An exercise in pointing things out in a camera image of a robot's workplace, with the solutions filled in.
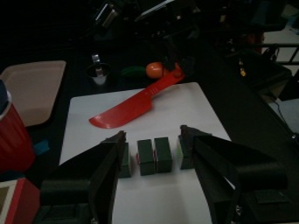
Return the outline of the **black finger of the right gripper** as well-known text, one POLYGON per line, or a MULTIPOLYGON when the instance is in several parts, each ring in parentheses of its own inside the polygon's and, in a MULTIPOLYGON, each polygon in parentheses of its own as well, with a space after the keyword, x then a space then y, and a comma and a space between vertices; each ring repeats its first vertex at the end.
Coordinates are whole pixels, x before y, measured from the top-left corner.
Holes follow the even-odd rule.
POLYGON ((173 71, 175 69, 175 51, 171 47, 170 44, 165 44, 165 53, 163 53, 163 62, 165 62, 165 66, 166 68, 173 71))
POLYGON ((187 77, 191 77, 194 75, 195 71, 195 58, 189 56, 182 60, 181 68, 183 70, 183 73, 187 77))

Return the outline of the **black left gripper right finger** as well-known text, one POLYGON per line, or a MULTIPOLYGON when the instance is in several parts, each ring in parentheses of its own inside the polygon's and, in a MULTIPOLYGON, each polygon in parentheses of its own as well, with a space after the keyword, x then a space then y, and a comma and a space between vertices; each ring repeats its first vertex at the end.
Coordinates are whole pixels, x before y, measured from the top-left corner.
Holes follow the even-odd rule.
POLYGON ((299 199, 281 161, 187 125, 181 131, 213 224, 299 224, 299 199))

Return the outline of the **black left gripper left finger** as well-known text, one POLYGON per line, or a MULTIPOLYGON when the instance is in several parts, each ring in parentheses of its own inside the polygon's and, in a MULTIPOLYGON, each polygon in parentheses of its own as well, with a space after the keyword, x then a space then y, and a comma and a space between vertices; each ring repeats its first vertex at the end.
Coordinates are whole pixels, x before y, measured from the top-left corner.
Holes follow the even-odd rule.
POLYGON ((41 224, 113 224, 126 147, 119 131, 57 168, 42 182, 41 224))

